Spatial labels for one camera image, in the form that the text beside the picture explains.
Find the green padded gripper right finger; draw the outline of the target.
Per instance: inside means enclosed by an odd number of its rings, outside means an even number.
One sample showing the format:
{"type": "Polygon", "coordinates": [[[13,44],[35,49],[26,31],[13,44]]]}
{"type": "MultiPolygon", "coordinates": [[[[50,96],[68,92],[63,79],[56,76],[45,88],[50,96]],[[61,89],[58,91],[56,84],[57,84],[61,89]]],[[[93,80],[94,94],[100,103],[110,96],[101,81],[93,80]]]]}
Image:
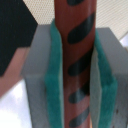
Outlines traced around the green padded gripper right finger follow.
{"type": "Polygon", "coordinates": [[[91,60],[92,128],[128,128],[128,52],[109,28],[98,28],[91,60]]]}

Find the green padded gripper left finger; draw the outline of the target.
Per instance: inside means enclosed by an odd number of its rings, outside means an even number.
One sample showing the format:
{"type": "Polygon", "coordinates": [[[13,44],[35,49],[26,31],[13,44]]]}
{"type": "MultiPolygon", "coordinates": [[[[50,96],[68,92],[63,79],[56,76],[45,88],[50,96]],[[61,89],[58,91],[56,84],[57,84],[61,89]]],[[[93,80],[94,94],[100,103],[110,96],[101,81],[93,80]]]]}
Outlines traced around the green padded gripper left finger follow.
{"type": "Polygon", "coordinates": [[[55,21],[37,26],[22,75],[32,128],[64,128],[62,41],[55,21]]]}

